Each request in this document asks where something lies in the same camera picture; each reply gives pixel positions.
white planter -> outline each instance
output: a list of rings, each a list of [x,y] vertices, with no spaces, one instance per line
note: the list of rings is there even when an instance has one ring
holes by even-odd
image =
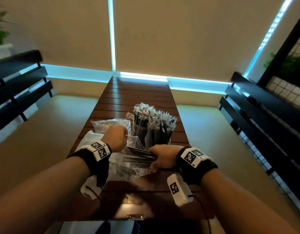
[[[0,59],[11,56],[10,49],[12,48],[11,43],[0,45]]]

roller blind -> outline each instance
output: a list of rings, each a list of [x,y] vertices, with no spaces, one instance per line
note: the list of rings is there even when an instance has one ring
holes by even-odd
[[[19,19],[44,63],[112,70],[108,0],[0,0]]]
[[[113,0],[117,71],[228,81],[284,0]]]

black wire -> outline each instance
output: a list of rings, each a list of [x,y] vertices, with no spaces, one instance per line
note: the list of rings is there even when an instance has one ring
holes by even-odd
[[[205,214],[205,216],[206,216],[206,218],[207,218],[207,224],[208,224],[209,234],[212,234],[212,230],[211,230],[211,228],[210,228],[209,218],[208,218],[208,216],[207,216],[206,209],[205,209],[204,205],[202,204],[202,202],[201,202],[195,195],[188,195],[188,197],[194,197],[194,198],[196,198],[197,201],[200,203],[200,205],[201,205],[201,207],[202,207],[202,209],[203,209],[203,211],[204,211],[204,214]]]

